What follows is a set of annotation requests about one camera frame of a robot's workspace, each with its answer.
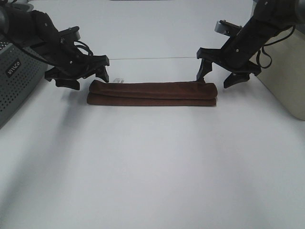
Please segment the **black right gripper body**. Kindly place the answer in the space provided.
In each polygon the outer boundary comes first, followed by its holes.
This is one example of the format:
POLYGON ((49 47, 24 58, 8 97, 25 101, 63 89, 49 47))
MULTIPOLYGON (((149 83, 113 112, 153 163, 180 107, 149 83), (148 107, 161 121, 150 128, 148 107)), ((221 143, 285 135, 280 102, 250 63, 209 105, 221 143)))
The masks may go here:
POLYGON ((255 76, 261 67, 249 61, 274 36, 274 26, 250 19, 236 36, 229 37, 221 47, 219 66, 231 72, 249 72, 255 76))

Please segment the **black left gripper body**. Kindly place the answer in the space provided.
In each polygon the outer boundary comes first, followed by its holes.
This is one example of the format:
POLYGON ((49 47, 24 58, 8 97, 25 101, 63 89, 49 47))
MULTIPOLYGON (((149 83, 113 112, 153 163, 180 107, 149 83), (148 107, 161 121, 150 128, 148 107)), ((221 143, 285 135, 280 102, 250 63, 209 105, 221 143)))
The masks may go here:
POLYGON ((86 79, 91 76, 91 57, 94 55, 88 45, 59 36, 59 31, 40 32, 30 46, 53 68, 46 71, 47 81, 55 79, 86 79))

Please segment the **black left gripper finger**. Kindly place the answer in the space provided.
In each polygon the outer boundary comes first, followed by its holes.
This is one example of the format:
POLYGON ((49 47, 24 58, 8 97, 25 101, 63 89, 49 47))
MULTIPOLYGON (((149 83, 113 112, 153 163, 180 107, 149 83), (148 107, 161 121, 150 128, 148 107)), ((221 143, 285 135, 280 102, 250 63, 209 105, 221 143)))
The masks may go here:
POLYGON ((95 77, 102 79, 106 83, 109 82, 109 75, 107 73, 106 67, 110 65, 110 60, 107 55, 93 55, 91 57, 91 67, 92 72, 91 75, 95 75, 95 77))
POLYGON ((80 90, 80 83, 75 79, 55 79, 55 85, 57 87, 80 90))

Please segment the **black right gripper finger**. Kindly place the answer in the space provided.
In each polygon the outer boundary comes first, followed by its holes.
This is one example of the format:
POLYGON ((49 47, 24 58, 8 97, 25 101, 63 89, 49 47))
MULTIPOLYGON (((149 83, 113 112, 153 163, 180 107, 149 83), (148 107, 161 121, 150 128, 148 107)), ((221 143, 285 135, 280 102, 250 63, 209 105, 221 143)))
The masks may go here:
POLYGON ((224 88, 227 89, 233 85, 244 83, 250 80, 249 73, 231 73, 224 81, 224 88))
POLYGON ((204 82, 204 77, 213 70, 212 64, 219 65, 221 49, 199 48, 196 58, 201 59, 201 65, 196 75, 198 82, 204 82))

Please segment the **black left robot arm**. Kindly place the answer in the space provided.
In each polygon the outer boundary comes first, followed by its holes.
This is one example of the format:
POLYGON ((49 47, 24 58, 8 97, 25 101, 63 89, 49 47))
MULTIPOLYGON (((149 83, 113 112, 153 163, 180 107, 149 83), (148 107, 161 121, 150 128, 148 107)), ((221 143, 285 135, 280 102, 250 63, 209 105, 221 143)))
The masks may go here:
POLYGON ((110 60, 106 55, 94 55, 89 46, 80 41, 79 27, 59 31, 47 13, 22 10, 16 2, 0 2, 0 34, 2 39, 19 50, 51 65, 45 72, 47 81, 57 87, 80 89, 79 79, 92 75, 109 82, 106 68, 110 60))

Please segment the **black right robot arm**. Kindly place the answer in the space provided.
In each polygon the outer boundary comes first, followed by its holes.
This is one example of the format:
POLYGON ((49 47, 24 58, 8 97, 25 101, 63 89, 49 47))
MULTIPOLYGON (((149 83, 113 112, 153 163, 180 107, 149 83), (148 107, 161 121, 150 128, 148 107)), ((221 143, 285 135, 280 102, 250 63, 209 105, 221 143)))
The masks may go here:
POLYGON ((220 49, 200 48, 197 51, 196 57, 201 60, 197 81, 204 81, 204 77, 212 71, 213 63, 230 71, 224 88, 249 81, 250 74, 257 76, 264 69, 259 57, 270 45, 269 40, 288 29, 294 31, 304 22, 303 0, 259 0, 244 26, 219 20, 215 31, 229 39, 220 49))

